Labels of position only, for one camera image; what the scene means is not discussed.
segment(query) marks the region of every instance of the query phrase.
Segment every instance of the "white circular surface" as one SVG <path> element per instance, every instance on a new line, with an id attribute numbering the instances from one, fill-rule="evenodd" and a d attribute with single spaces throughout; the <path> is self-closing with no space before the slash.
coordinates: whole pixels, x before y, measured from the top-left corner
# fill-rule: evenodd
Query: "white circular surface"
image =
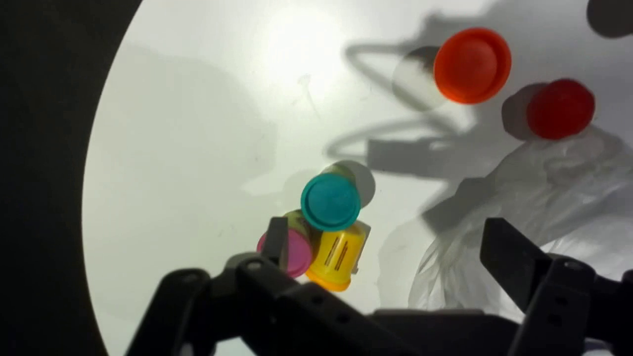
<path id="1" fill-rule="evenodd" d="M 338 158 L 369 162 L 377 180 L 361 212 L 371 237 L 342 295 L 367 312 L 407 305 L 433 237 L 421 212 L 520 144 L 500 127 L 500 103 L 520 87 L 575 77 L 597 93 L 597 125 L 630 142 L 630 40 L 593 36 L 583 6 L 146 0 L 102 91 L 84 180 L 88 287 L 110 354 L 164 273 L 217 275 Z M 438 103 L 401 63 L 401 47 L 466 26 L 496 28 L 514 53 L 508 85 L 478 107 Z"/>

